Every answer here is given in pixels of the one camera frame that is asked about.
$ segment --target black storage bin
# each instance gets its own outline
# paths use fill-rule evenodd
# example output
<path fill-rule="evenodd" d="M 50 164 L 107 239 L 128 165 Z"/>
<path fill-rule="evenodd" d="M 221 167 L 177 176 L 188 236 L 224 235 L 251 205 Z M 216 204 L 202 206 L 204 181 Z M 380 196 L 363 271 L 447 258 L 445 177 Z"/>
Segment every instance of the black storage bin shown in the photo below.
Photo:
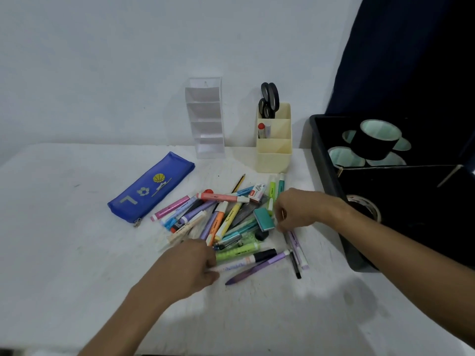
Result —
<path fill-rule="evenodd" d="M 394 151 L 407 166 L 344 167 L 339 171 L 328 149 L 347 146 L 342 133 L 357 130 L 364 119 L 383 119 L 398 126 L 409 151 Z M 451 117 L 383 118 L 364 115 L 313 115 L 312 155 L 327 194 L 346 199 L 354 194 L 377 205 L 381 223 L 469 267 L 475 267 L 471 249 L 475 215 L 475 176 L 460 163 L 464 145 L 474 128 L 460 129 Z M 371 263 L 340 235 L 349 266 L 375 271 Z"/>

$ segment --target yellow basketball print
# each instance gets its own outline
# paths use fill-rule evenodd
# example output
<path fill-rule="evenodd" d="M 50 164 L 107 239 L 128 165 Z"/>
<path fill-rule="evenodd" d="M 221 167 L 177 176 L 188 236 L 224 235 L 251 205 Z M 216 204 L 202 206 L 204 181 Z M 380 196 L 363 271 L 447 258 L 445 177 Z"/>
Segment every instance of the yellow basketball print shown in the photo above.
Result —
<path fill-rule="evenodd" d="M 165 181 L 165 175 L 164 174 L 156 174 L 153 177 L 154 182 L 163 182 Z"/>

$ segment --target beige desk organizer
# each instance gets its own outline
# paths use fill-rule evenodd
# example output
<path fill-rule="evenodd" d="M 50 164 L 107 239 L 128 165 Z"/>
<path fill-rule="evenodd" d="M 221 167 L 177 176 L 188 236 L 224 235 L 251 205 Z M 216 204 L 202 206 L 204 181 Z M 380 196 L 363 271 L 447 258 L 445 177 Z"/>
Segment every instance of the beige desk organizer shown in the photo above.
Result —
<path fill-rule="evenodd" d="M 292 119 L 290 103 L 281 102 L 275 119 L 263 119 L 258 109 L 259 123 L 270 123 L 270 138 L 257 138 L 256 171 L 269 174 L 287 172 L 292 156 Z"/>

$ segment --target desk organizer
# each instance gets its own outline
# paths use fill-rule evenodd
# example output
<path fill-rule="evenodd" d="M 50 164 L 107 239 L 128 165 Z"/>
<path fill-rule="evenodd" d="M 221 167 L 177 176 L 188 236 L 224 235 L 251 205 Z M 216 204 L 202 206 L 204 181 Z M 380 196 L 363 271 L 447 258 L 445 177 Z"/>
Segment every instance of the desk organizer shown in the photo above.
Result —
<path fill-rule="evenodd" d="M 286 173 L 292 156 L 290 103 L 280 103 L 275 119 L 263 119 L 258 108 L 256 129 L 261 122 L 271 125 L 270 138 L 256 137 L 256 171 L 269 174 Z"/>
<path fill-rule="evenodd" d="M 371 200 L 380 210 L 381 223 L 466 266 L 475 267 L 470 230 L 475 206 L 475 176 L 463 167 L 460 152 L 474 125 L 460 119 L 420 115 L 388 119 L 412 144 L 404 155 L 407 166 L 336 168 L 328 149 L 348 145 L 342 134 L 358 126 L 361 115 L 313 115 L 312 155 L 327 194 L 347 201 L 346 195 Z M 340 235 L 348 265 L 358 272 L 376 268 Z"/>
<path fill-rule="evenodd" d="M 221 77 L 191 78 L 185 101 L 197 158 L 224 158 Z"/>

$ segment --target table surface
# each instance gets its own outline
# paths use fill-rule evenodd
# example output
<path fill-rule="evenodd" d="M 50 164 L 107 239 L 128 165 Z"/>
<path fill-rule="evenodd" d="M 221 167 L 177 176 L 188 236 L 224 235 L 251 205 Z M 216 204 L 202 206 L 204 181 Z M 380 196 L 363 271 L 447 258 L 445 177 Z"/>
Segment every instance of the table surface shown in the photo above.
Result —
<path fill-rule="evenodd" d="M 38 144 L 0 167 L 0 346 L 79 350 L 163 251 L 166 233 L 134 229 L 107 202 L 169 151 L 196 163 L 155 209 L 205 188 L 267 182 L 255 148 L 196 160 L 193 147 Z M 310 150 L 294 149 L 286 187 L 323 190 Z M 382 274 L 355 273 L 337 233 L 296 230 L 310 264 L 289 260 L 234 286 L 221 279 L 171 306 L 139 347 L 162 355 L 475 355 Z M 283 249 L 273 231 L 266 246 Z"/>

